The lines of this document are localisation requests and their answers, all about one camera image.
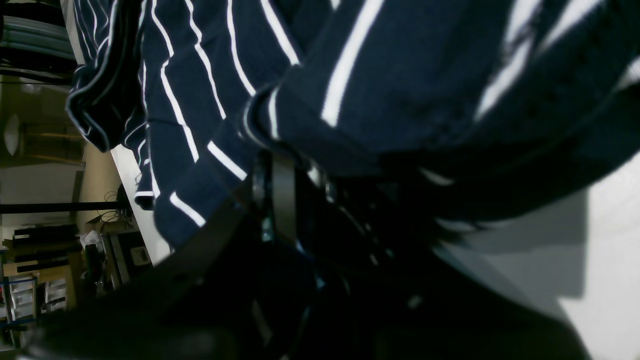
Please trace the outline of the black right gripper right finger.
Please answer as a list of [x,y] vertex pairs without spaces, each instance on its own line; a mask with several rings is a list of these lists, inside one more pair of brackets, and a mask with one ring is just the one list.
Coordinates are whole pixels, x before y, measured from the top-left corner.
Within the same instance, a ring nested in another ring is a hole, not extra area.
[[302,360],[590,359],[564,321],[448,263],[432,203],[413,182],[300,173],[300,236],[326,271]]

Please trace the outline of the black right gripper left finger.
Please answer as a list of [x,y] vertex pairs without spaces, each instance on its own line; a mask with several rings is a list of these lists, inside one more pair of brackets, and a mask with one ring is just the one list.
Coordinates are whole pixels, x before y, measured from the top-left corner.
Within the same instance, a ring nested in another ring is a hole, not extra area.
[[265,265],[294,255],[296,171],[261,153],[253,173],[183,247],[107,296],[35,328],[22,360],[286,360],[259,307]]

